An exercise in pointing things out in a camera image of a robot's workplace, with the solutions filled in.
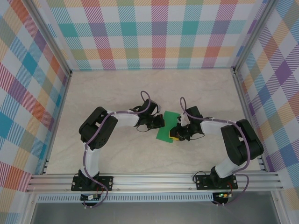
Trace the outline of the circuit board with green light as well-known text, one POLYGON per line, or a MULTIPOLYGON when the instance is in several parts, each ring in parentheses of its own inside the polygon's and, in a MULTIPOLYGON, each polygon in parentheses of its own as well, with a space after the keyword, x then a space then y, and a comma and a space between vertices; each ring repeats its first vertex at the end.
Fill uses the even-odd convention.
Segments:
POLYGON ((231 193, 228 193, 228 192, 213 193, 214 200, 221 199, 221 198, 229 198, 230 196, 231 196, 231 193))

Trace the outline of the small black circuit board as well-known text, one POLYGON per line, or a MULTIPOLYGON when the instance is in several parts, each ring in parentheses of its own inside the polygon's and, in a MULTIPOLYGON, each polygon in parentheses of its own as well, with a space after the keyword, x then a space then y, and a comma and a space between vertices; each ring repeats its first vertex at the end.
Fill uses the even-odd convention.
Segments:
POLYGON ((101 194, 81 194, 80 201, 99 201, 101 194))

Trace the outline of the grey metal sheet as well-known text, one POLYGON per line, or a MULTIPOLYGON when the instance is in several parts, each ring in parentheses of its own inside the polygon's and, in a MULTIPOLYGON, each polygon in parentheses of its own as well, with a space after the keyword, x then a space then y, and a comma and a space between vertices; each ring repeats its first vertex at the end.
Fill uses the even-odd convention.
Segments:
POLYGON ((245 193, 228 206, 211 202, 38 203, 25 224, 285 224, 269 192, 245 193))

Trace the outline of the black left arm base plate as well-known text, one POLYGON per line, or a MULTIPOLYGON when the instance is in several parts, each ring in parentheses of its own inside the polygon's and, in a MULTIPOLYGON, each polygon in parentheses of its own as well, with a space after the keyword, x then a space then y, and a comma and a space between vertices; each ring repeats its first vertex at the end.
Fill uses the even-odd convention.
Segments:
MULTIPOLYGON (((104 185, 108 191, 112 190, 113 177, 112 176, 96 176, 94 178, 97 182, 104 185)), ((92 181, 89 177, 75 175, 71 183, 71 191, 97 191, 101 190, 99 184, 92 181)))

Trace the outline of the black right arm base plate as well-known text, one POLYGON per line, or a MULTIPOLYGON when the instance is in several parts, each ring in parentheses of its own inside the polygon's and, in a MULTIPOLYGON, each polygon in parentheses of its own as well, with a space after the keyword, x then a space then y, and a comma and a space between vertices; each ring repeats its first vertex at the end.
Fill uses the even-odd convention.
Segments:
POLYGON ((226 178, 212 177, 211 175, 196 175, 197 190, 231 190, 238 189, 235 175, 226 178))

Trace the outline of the aluminium frame post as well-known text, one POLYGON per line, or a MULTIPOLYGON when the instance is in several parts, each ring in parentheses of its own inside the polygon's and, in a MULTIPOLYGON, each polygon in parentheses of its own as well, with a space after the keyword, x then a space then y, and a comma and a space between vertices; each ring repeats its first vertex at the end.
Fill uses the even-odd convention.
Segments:
POLYGON ((58 47, 53 35, 51 34, 46 22, 44 21, 43 17, 41 16, 40 12, 38 11, 38 8, 34 4, 33 0, 22 0, 22 2, 25 5, 28 12, 30 13, 30 15, 33 17, 33 20, 35 21, 36 25, 38 26, 44 39, 49 44, 51 50, 53 51, 53 54, 57 58, 61 67, 66 72, 68 77, 71 77, 72 70, 70 69, 69 65, 67 64, 63 54, 60 51, 60 48, 58 47))
POLYGON ((250 36, 244 45, 240 55, 237 58, 235 64, 231 67, 232 75, 234 77, 237 76, 238 72, 240 71, 242 65, 245 63, 250 51, 252 50, 255 42, 257 41, 258 37, 260 36, 266 22, 268 21, 269 17, 271 16, 273 10, 275 9, 276 5, 278 4, 279 0, 267 0, 263 11, 257 22, 255 23, 250 36))

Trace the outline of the green paper sheet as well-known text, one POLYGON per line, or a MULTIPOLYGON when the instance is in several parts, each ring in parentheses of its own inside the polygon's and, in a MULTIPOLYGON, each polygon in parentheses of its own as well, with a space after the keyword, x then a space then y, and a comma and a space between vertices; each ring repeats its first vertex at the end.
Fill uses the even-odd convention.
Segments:
POLYGON ((156 139, 168 143, 173 143, 173 139, 170 138, 170 130, 177 125, 179 113, 165 111, 163 119, 165 121, 165 126, 159 128, 156 139))

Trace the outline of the aluminium table side rail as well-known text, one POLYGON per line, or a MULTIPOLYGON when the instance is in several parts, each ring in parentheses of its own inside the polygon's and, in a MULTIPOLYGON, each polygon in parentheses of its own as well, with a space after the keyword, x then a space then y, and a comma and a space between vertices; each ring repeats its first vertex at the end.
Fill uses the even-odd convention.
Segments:
POLYGON ((67 82, 66 82, 65 91, 64 91, 64 94, 63 94, 63 97, 62 97, 62 100, 61 100, 61 104, 60 104, 60 107, 59 107, 59 111, 58 111, 58 114, 57 114, 57 119, 56 119, 56 122, 54 124, 54 129, 53 129, 52 136, 51 136, 51 139, 50 139, 50 142, 49 142, 49 146, 47 147, 47 150, 45 152, 45 158, 43 159, 42 166, 41 166, 41 168, 38 172, 39 175, 43 175, 43 174, 46 173, 47 165, 48 165, 49 160, 50 160, 51 152, 52 152, 53 145, 54 145, 55 138, 56 138, 56 134, 57 134, 57 131, 58 131, 59 122, 60 122, 60 119, 61 119, 61 116, 62 116, 62 113, 63 113, 64 104, 65 104, 67 94, 68 94, 68 90, 69 90, 69 87, 70 87, 70 84, 71 84, 72 75, 73 75, 73 70, 70 70, 68 78, 67 78, 67 82))
MULTIPOLYGON (((242 106, 244 116, 249 121, 249 123, 251 124, 251 126, 252 126, 253 130, 255 131, 256 135, 258 135, 257 131, 254 127, 254 124, 253 124, 253 119, 252 119, 251 114, 250 114, 249 106, 247 105, 247 102, 246 102, 246 98, 245 98, 245 94, 244 94, 243 89, 242 89, 241 82, 240 82, 240 80, 238 78, 238 75, 235 72, 234 68, 231 69, 231 74, 232 74, 232 78, 233 78, 233 81, 234 81, 234 84, 235 84, 235 87, 236 87, 236 90, 237 90, 237 93, 238 93, 239 100, 241 102, 241 106, 242 106)), ((257 157, 257 161, 259 163, 261 171, 267 172, 268 171, 267 170, 267 164, 264 162, 263 154, 257 157)))

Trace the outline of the aluminium mounting rail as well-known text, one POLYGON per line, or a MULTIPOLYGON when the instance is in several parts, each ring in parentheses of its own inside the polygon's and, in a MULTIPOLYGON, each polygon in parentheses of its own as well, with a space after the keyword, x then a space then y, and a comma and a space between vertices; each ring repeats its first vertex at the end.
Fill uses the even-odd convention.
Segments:
MULTIPOLYGON (((113 193, 195 192, 201 181, 192 173, 104 174, 113 176, 113 193)), ((44 174, 32 176, 27 193, 70 193, 74 174, 44 174)), ((236 176, 237 191, 281 191, 283 184, 277 173, 248 171, 236 176)))

